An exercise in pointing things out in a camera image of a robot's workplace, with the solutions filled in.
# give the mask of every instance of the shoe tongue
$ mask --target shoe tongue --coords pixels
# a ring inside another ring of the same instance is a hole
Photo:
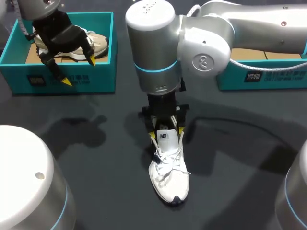
[[[179,148],[178,134],[176,130],[157,130],[158,145],[162,152]]]

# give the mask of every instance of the shoe sole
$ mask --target shoe sole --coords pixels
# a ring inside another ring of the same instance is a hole
[[[152,176],[152,173],[151,173],[151,166],[149,166],[148,168],[148,173],[149,173],[149,177],[150,177],[150,180],[152,182],[152,185],[153,185],[153,188],[155,189],[156,193],[159,195],[159,197],[161,198],[162,201],[164,201],[166,204],[170,205],[170,206],[178,206],[180,204],[182,204],[183,202],[185,202],[185,200],[187,199],[187,196],[181,200],[177,195],[174,197],[174,200],[169,202],[167,200],[165,200],[163,198],[163,196],[159,193],[158,189],[155,187],[154,185],[154,179],[153,179],[153,176]]]
[[[39,47],[36,47],[36,52],[38,55],[40,55],[44,49],[40,49]],[[98,53],[95,54],[95,58],[102,58],[106,56],[109,53],[109,47],[107,47],[105,50],[102,50]],[[84,55],[78,55],[78,54],[73,54],[73,53],[61,53],[59,55],[55,55],[55,58],[69,58],[74,60],[75,62],[78,61],[86,61],[86,57]]]

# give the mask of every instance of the white sneaker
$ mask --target white sneaker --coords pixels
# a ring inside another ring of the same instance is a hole
[[[157,130],[156,134],[158,142],[151,137],[156,152],[149,166],[149,176],[158,195],[165,202],[178,205],[189,192],[189,173],[183,158],[184,133],[179,140],[176,129]]]
[[[96,34],[94,31],[87,31],[86,29],[83,29],[83,30],[87,34],[88,43],[91,45],[91,47],[95,51],[95,58],[101,58],[105,56],[108,53],[109,40],[102,35]],[[36,46],[39,48],[39,50],[37,51],[38,54],[41,54],[47,50],[47,47],[45,46],[40,36],[36,36],[34,38],[34,41],[36,43]],[[81,47],[70,53],[59,53],[55,57],[70,58],[75,61],[85,61],[86,60],[86,57],[83,54]]]

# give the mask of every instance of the cardboard box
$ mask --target cardboard box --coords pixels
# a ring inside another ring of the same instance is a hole
[[[247,66],[285,68],[307,62],[306,56],[248,49],[233,49],[231,58]],[[307,67],[291,71],[252,71],[229,63],[217,76],[220,90],[262,90],[307,88]]]
[[[40,62],[36,45],[28,42],[16,22],[0,58],[0,71],[14,94],[79,94],[114,92],[116,86],[117,36],[112,12],[68,13],[71,22],[109,38],[109,52],[93,67],[87,61],[56,58],[73,86],[54,79]],[[24,21],[32,31],[29,21]]]

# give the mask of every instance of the robotic arm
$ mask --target robotic arm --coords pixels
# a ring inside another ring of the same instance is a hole
[[[148,94],[143,116],[178,115],[182,108],[175,91],[185,89],[181,68],[216,76],[227,67],[232,48],[306,54],[306,22],[307,5],[243,6],[212,0],[195,17],[187,17],[175,15],[164,0],[133,4],[126,24],[140,87]]]
[[[0,18],[6,9],[5,3],[5,0],[0,0]],[[39,35],[48,48],[48,52],[39,57],[55,78],[71,85],[53,59],[59,52],[69,53],[81,47],[87,61],[95,64],[94,50],[87,41],[85,31],[73,25],[65,12],[58,10],[60,0],[13,0],[13,3],[26,38],[32,40]],[[34,33],[27,32],[23,19],[32,21]]]

